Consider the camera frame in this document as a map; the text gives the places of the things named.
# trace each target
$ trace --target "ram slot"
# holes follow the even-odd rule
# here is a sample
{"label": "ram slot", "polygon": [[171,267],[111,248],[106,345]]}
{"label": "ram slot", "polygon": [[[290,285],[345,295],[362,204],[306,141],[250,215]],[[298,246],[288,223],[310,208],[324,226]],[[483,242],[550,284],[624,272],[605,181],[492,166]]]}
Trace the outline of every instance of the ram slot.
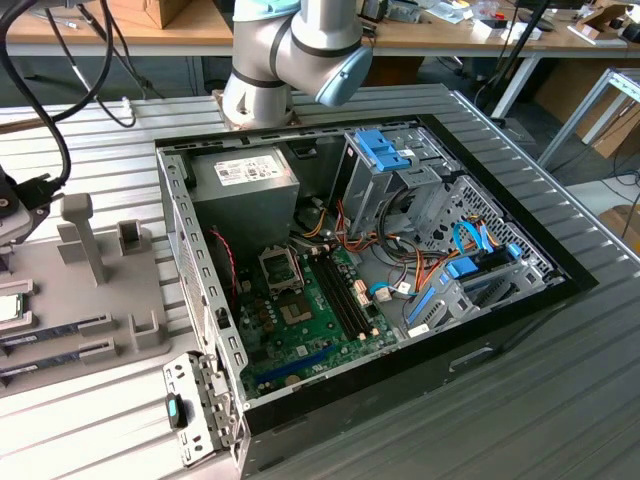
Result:
{"label": "ram slot", "polygon": [[369,333],[367,319],[333,261],[329,257],[317,257],[310,262],[310,265],[347,339],[352,341],[361,333]]}

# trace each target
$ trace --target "slotted aluminum surface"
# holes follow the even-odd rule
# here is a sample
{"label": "slotted aluminum surface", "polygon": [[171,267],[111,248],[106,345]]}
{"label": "slotted aluminum surface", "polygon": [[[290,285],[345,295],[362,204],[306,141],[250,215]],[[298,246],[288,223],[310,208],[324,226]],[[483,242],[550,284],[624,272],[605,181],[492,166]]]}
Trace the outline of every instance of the slotted aluminum surface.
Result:
{"label": "slotted aluminum surface", "polygon": [[[259,475],[262,479],[635,478],[640,467],[639,263],[468,104],[438,85],[368,88],[338,109],[294,96],[304,122],[433,113],[598,279],[517,349],[425,397]],[[164,357],[0,400],[2,478],[235,479],[231,462],[182,469],[162,364],[195,347],[165,226],[153,140],[224,129],[207,98],[137,103],[117,128],[97,108],[62,124],[71,192],[94,194],[97,231],[138,218],[155,237],[173,347]],[[0,110],[0,123],[28,118]],[[56,174],[45,130],[0,137],[17,180]],[[56,235],[59,207],[33,239]]]}

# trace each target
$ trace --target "red wire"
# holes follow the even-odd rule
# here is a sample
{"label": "red wire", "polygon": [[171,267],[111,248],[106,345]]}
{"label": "red wire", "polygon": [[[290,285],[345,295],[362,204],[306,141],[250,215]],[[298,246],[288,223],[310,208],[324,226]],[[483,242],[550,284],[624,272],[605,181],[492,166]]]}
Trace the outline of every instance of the red wire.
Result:
{"label": "red wire", "polygon": [[232,308],[236,306],[236,297],[238,296],[238,292],[236,291],[236,260],[233,256],[233,252],[231,251],[231,247],[224,239],[222,235],[216,232],[213,228],[209,229],[209,232],[214,235],[218,240],[222,242],[225,250],[227,251],[227,255],[229,256],[229,263],[231,264],[231,297],[232,297]]}

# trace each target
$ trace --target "power supply label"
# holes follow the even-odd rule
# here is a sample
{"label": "power supply label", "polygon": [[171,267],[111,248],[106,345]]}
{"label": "power supply label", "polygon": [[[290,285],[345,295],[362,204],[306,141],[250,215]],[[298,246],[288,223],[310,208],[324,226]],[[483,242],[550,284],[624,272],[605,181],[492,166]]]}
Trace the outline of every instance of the power supply label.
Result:
{"label": "power supply label", "polygon": [[284,172],[271,155],[228,160],[215,164],[223,186],[282,177]]}

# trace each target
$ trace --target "green motherboard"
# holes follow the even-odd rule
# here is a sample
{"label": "green motherboard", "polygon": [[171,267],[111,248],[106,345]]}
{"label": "green motherboard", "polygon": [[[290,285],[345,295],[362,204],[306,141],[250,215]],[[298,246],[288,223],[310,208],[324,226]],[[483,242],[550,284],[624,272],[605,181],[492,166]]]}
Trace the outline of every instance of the green motherboard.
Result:
{"label": "green motherboard", "polygon": [[301,255],[297,261],[304,287],[278,295],[270,294],[259,266],[241,272],[245,280],[238,327],[249,355],[249,364],[242,371],[248,398],[293,385],[397,342],[376,305],[358,303],[354,283],[360,279],[348,252],[337,249],[322,259]]}

